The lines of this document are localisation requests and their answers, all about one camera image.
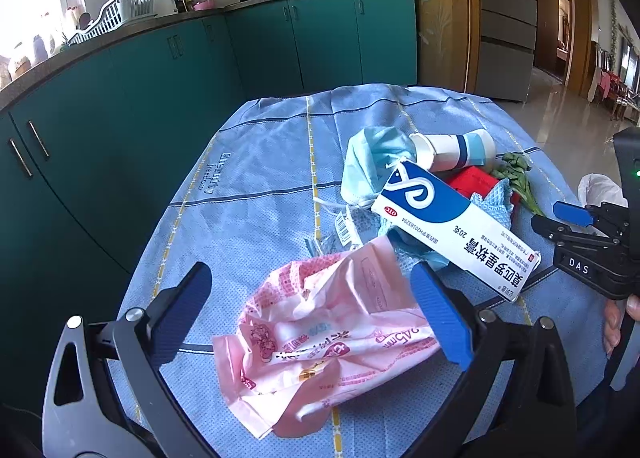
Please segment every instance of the white plastic dish rack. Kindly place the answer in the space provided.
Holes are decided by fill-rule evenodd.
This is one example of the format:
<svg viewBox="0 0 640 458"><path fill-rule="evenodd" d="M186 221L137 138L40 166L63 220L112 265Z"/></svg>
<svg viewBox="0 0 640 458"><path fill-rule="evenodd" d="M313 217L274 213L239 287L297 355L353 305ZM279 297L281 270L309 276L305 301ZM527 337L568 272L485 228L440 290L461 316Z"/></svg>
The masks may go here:
<svg viewBox="0 0 640 458"><path fill-rule="evenodd" d="M154 0L109 0L100 9L98 19L86 30L71 36L69 44L81 44L119 26L154 14Z"/></svg>

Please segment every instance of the pink wrapper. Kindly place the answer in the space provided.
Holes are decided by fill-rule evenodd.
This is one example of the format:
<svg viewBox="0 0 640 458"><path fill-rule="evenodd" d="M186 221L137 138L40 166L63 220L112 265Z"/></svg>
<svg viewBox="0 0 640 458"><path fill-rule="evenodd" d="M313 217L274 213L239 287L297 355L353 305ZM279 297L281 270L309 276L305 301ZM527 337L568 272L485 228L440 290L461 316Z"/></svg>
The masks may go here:
<svg viewBox="0 0 640 458"><path fill-rule="evenodd" d="M213 337L226 405L256 438L319 430L332 406L391 380L439 345L386 237L293 261Z"/></svg>

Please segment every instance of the countertop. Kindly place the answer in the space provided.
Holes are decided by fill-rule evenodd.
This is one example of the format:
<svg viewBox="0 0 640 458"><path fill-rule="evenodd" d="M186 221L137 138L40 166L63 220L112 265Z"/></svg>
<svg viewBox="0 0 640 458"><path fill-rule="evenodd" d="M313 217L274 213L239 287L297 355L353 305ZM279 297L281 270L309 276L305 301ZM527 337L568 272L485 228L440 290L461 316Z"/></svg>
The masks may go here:
<svg viewBox="0 0 640 458"><path fill-rule="evenodd" d="M206 18L206 16L213 16L274 1L277 0L249 0L246 2L228 5L220 9L194 11L190 13L162 16L160 18L150 18L131 25L124 25L114 31L101 34L100 36L92 38L82 44L72 45L52 58L34 66L28 72L9 83L5 88L2 88L2 90L0 90L0 113L11 106L12 103L19 100L23 95L34 90L34 88L37 88L43 82L48 80L50 77L55 76L55 74L62 71L67 66L70 66L76 61L81 60L98 50L102 50L103 48L116 44L117 42L142 34L143 32L169 27L187 20Z"/></svg>

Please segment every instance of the blue logo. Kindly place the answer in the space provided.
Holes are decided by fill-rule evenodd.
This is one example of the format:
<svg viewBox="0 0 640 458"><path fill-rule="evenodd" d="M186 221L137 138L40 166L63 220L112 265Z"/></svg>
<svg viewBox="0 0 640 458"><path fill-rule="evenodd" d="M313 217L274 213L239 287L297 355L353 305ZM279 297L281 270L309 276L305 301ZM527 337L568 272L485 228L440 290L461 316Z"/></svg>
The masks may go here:
<svg viewBox="0 0 640 458"><path fill-rule="evenodd" d="M400 162L382 191L385 196L416 218L444 223L465 212L470 202L413 162Z"/></svg>

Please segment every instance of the silver bolt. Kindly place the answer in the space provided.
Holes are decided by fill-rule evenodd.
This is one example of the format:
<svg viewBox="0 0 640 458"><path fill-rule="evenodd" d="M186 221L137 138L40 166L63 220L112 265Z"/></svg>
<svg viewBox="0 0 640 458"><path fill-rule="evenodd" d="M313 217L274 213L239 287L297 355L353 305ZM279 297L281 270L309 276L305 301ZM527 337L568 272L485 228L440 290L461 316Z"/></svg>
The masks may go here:
<svg viewBox="0 0 640 458"><path fill-rule="evenodd" d="M127 321L137 321L145 314L145 311L142 308L130 308L127 310L127 313L124 314L124 317Z"/></svg>
<svg viewBox="0 0 640 458"><path fill-rule="evenodd" d="M541 317L540 326L542 326L545 330L551 330L554 327L554 322L548 317Z"/></svg>
<svg viewBox="0 0 640 458"><path fill-rule="evenodd" d="M79 315L72 315L66 322L69 328L78 328L82 324L82 317Z"/></svg>
<svg viewBox="0 0 640 458"><path fill-rule="evenodd" d="M493 310L481 310L478 313L478 317L483 323L493 323L496 320L496 316Z"/></svg>

